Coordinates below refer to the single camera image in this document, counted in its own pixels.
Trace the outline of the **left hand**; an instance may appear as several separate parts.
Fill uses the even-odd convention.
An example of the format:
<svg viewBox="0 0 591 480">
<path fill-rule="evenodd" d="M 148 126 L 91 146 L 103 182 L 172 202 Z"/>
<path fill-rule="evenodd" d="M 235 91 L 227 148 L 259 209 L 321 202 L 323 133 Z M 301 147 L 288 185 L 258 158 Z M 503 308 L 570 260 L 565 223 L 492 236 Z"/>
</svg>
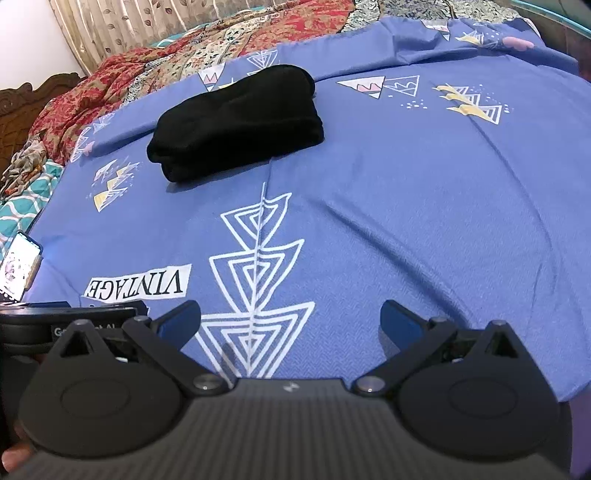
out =
<svg viewBox="0 0 591 480">
<path fill-rule="evenodd" d="M 1 465 L 7 473 L 17 470 L 36 453 L 20 422 L 15 422 L 12 430 L 9 445 L 1 454 Z"/>
</svg>

